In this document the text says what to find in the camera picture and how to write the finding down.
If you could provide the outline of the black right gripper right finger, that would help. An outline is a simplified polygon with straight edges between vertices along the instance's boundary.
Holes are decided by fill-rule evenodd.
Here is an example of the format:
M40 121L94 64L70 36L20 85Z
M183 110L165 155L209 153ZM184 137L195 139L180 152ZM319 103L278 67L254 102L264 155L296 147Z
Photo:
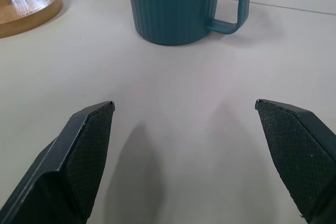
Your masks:
M275 168L308 224L336 224L336 134L311 111L259 99Z

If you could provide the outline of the round wooden stand base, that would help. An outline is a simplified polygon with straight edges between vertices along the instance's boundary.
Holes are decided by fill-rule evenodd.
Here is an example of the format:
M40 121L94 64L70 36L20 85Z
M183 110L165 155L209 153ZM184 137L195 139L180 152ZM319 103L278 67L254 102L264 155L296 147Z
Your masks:
M34 29L53 19L62 0L0 0L0 38Z

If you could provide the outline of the teal ribbed mug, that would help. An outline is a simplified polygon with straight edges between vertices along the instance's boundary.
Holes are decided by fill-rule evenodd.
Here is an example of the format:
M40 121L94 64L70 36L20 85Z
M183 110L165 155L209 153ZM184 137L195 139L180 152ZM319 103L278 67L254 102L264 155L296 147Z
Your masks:
M249 1L238 0L237 21L215 19L218 0L130 0L135 29L145 40L168 46L185 45L210 31L238 31L249 14Z

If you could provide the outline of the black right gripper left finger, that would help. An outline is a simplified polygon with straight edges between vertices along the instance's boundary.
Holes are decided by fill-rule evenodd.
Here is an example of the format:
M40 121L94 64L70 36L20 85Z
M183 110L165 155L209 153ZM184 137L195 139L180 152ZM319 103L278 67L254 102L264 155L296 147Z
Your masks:
M86 224L106 165L114 111L113 101L106 101L73 114L0 209L0 224Z

